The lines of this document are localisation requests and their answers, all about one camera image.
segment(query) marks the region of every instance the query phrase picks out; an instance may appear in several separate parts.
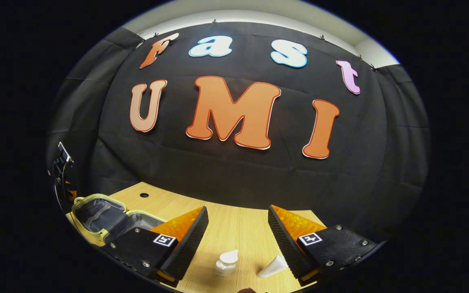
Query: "bottle cap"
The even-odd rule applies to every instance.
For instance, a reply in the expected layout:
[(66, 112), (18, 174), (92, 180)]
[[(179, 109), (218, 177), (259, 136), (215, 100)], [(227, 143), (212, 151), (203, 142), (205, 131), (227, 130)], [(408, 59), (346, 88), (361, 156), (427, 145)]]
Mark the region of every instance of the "bottle cap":
[(238, 261), (238, 249), (235, 249), (224, 254), (220, 254), (220, 261), (228, 265), (232, 265)]

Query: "black fabric backdrop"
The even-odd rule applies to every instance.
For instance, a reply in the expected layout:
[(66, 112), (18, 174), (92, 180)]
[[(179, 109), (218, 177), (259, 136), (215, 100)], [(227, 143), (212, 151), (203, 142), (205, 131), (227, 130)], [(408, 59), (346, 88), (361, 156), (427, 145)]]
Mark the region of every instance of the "black fabric backdrop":
[[(171, 35), (166, 50), (139, 69), (151, 45)], [(232, 37), (224, 57), (190, 57), (197, 41), (212, 35)], [(291, 68), (270, 58), (275, 39), (300, 43), (307, 65)], [(182, 195), (247, 208), (269, 204), (287, 210), (313, 210), (326, 224), (347, 225), (376, 241), (395, 230), (419, 197), (430, 161), (430, 130), (421, 98), (400, 65), (377, 72), (350, 52), (329, 42), (279, 26), (223, 22), (181, 28), (147, 39), (120, 28), (91, 49), (76, 65), (54, 102), (47, 139), (47, 167), (61, 140), (77, 164), (83, 196), (112, 194), (144, 181)], [(358, 72), (359, 95), (346, 89), (336, 60)], [(200, 76), (225, 78), (236, 100), (256, 81), (281, 89), (270, 118), (268, 150), (236, 145), (233, 136), (188, 137)], [(131, 89), (168, 81), (153, 130), (134, 130), (129, 121)], [(312, 101), (335, 104), (324, 160), (307, 158), (316, 111)], [(141, 104), (147, 114), (149, 91)]]

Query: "white letter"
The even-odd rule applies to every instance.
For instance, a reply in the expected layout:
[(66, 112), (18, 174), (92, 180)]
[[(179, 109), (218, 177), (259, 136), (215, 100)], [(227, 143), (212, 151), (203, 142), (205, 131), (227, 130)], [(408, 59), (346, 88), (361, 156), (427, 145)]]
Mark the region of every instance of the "white letter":
[(270, 57), (278, 64), (300, 68), (307, 65), (307, 49), (298, 43), (276, 39), (270, 46), (277, 52), (272, 52)]
[(225, 35), (215, 35), (213, 37), (205, 37), (199, 41), (200, 45), (196, 45), (189, 50), (189, 56), (202, 57), (210, 55), (212, 57), (222, 57), (229, 54), (232, 50), (229, 45), (233, 39)]

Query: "pink letter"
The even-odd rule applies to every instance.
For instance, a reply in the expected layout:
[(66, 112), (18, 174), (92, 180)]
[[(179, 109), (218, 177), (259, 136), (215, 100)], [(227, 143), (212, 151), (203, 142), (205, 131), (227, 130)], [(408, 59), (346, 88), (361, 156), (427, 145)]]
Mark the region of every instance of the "pink letter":
[(347, 61), (338, 60), (335, 63), (341, 67), (341, 74), (343, 75), (343, 81), (345, 82), (346, 88), (354, 94), (359, 94), (361, 90), (354, 83), (354, 76), (357, 77), (357, 72), (352, 69), (350, 63)]

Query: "letter s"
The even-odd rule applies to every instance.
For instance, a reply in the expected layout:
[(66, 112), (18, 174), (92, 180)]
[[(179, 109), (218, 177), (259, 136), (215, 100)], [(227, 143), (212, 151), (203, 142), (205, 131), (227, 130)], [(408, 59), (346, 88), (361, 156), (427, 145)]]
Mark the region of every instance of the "letter s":
[(307, 65), (307, 49), (298, 43), (276, 39), (270, 44), (276, 50), (271, 52), (270, 57), (278, 64), (285, 64), (290, 67), (300, 68)]

